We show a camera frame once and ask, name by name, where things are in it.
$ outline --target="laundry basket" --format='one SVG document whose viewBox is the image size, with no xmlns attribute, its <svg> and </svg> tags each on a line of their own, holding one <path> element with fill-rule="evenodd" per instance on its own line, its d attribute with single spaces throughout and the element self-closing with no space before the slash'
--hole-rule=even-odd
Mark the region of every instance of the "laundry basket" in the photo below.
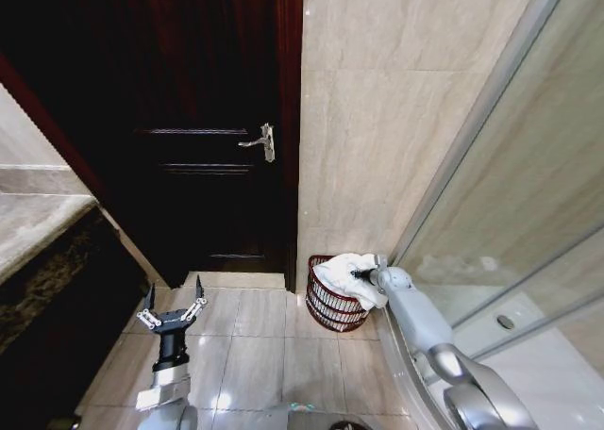
<svg viewBox="0 0 604 430">
<path fill-rule="evenodd" d="M 306 306 L 314 319 L 325 328 L 339 333 L 352 331 L 363 324 L 369 311 L 364 310 L 356 298 L 342 296 L 327 288 L 316 276 L 312 267 L 330 260 L 333 256 L 309 258 L 309 284 L 306 287 Z"/>
</svg>

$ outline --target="door lever handle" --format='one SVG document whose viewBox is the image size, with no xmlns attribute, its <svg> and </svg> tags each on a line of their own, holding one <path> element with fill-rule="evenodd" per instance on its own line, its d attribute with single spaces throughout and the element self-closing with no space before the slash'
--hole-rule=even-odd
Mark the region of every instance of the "door lever handle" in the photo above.
<svg viewBox="0 0 604 430">
<path fill-rule="evenodd" d="M 263 144 L 264 145 L 264 159 L 269 163 L 275 161 L 275 144 L 273 142 L 273 126 L 270 124 L 264 124 L 260 127 L 262 130 L 262 136 L 255 141 L 250 142 L 238 142 L 237 145 L 240 147 L 251 147 L 252 145 Z"/>
<path fill-rule="evenodd" d="M 251 147 L 252 145 L 256 144 L 264 144 L 266 143 L 266 141 L 266 138 L 258 138 L 257 140 L 250 142 L 237 142 L 237 145 L 239 145 L 240 147 Z"/>
</svg>

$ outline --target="white towel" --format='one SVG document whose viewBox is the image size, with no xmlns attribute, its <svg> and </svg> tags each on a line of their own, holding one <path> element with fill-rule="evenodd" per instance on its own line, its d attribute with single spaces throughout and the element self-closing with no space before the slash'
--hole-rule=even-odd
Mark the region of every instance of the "white towel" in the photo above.
<svg viewBox="0 0 604 430">
<path fill-rule="evenodd" d="M 378 288 L 351 273 L 356 270 L 371 270 L 377 267 L 373 254 L 340 254 L 312 267 L 319 280 L 331 291 L 359 300 L 361 307 L 370 310 L 372 307 L 384 307 L 388 303 L 386 295 L 379 293 Z"/>
</svg>

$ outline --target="glass shower enclosure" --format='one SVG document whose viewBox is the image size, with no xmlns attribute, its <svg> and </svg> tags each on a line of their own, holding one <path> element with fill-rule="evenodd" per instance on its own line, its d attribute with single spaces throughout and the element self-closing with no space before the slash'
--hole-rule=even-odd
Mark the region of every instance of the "glass shower enclosure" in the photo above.
<svg viewBox="0 0 604 430">
<path fill-rule="evenodd" d="M 604 0 L 544 1 L 394 264 L 542 430 L 604 429 Z"/>
</svg>

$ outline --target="white tiled floor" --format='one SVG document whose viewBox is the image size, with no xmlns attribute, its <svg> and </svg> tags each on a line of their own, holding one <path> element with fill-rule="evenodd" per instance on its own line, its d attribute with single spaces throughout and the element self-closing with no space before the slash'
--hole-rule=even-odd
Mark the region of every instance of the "white tiled floor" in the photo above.
<svg viewBox="0 0 604 430">
<path fill-rule="evenodd" d="M 187 332 L 190 401 L 204 430 L 246 428 L 254 411 L 283 402 L 362 414 L 381 430 L 416 428 L 371 316 L 356 331 L 336 334 L 314 321 L 302 295 L 282 289 L 207 288 L 206 296 L 208 307 Z M 158 289 L 156 309 L 184 307 L 192 297 L 191 287 Z M 158 345 L 131 319 L 78 408 L 81 428 L 136 428 L 144 417 L 133 408 L 136 394 L 149 386 Z"/>
</svg>

